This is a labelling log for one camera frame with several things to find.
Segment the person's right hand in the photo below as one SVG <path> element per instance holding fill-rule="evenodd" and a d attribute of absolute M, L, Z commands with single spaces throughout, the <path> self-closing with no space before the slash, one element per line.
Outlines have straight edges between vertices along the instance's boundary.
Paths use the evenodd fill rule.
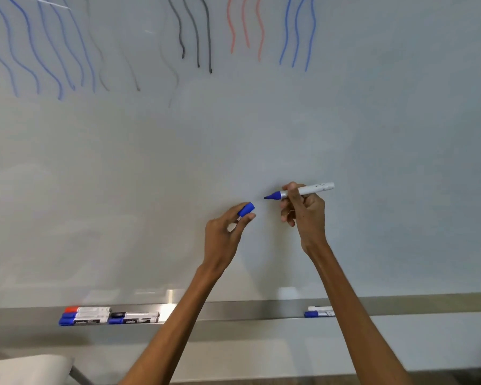
<path fill-rule="evenodd" d="M 317 194 L 301 195 L 303 184 L 290 182 L 282 189 L 287 197 L 280 201 L 281 220 L 297 227 L 303 251 L 317 259 L 328 247 L 325 234 L 325 202 Z"/>

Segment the person's left hand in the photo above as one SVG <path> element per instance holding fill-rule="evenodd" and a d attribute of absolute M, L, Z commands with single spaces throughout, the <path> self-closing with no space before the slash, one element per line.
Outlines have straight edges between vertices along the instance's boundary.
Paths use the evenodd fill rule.
<path fill-rule="evenodd" d="M 237 213 L 247 203 L 232 206 L 221 216 L 211 219 L 206 224 L 202 266 L 215 280 L 223 274 L 237 252 L 240 241 L 232 240 L 232 229 L 238 219 Z"/>

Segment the blue whiteboard marker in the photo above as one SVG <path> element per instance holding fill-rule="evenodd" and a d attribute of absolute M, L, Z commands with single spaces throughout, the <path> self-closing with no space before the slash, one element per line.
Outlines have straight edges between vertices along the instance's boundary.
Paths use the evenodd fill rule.
<path fill-rule="evenodd" d="M 335 184 L 333 182 L 320 183 L 311 186 L 297 187 L 297 191 L 300 196 L 305 197 L 310 194 L 317 194 L 323 191 L 333 190 Z M 276 191 L 270 195 L 265 196 L 264 200 L 282 200 L 288 198 L 289 190 Z"/>

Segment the person's left forearm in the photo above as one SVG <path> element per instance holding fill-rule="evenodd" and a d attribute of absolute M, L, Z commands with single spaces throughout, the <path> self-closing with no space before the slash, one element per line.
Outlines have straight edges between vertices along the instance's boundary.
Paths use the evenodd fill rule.
<path fill-rule="evenodd" d="M 226 266 L 204 261 L 183 297 L 118 385 L 169 385 L 197 318 Z"/>

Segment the person's right forearm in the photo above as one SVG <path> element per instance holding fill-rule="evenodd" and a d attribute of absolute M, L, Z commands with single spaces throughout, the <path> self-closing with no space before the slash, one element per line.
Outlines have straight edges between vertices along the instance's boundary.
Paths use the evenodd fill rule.
<path fill-rule="evenodd" d="M 410 374 L 374 325 L 325 240 L 307 244 L 338 320 L 361 385 L 413 385 Z"/>

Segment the metal marker tray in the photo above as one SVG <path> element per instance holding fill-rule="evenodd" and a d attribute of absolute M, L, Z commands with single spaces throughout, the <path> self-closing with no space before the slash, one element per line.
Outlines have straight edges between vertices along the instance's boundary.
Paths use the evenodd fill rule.
<path fill-rule="evenodd" d="M 370 316 L 481 313 L 481 292 L 362 297 Z M 223 323 L 263 325 L 276 320 L 304 320 L 309 306 L 329 305 L 329 299 L 249 300 L 207 302 L 198 326 Z M 60 326 L 62 306 L 0 309 L 0 344 L 90 345 L 145 341 L 159 324 Z"/>

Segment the whiteboard with wavy lines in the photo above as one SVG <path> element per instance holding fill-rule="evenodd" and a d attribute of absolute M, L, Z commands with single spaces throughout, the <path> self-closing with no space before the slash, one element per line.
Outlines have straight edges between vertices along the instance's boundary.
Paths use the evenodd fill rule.
<path fill-rule="evenodd" d="M 481 292 L 481 0 L 0 0 L 0 308 L 326 297 L 276 201 L 321 194 L 360 296 Z"/>

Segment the black-capped whiteboard marker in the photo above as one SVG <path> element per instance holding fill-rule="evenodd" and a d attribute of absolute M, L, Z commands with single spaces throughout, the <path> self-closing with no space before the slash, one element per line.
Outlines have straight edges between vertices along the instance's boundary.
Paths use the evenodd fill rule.
<path fill-rule="evenodd" d="M 140 312 L 140 311 L 116 311 L 111 312 L 110 319 L 113 318 L 151 318 L 151 317 L 159 317 L 159 311 L 148 311 L 148 312 Z"/>

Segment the red-capped whiteboard marker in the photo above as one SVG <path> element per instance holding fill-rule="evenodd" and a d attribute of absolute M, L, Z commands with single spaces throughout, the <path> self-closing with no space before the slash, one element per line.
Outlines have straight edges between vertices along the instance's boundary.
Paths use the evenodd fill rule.
<path fill-rule="evenodd" d="M 109 313 L 110 307 L 107 306 L 70 306 L 64 309 L 64 316 L 73 316 L 77 313 Z"/>

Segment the white chair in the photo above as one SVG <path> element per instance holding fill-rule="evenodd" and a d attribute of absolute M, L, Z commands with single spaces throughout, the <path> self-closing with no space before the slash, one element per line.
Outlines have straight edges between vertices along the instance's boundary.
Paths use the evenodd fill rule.
<path fill-rule="evenodd" d="M 71 378 L 78 385 L 94 385 L 61 355 L 35 355 L 0 360 L 0 385 L 65 385 Z"/>

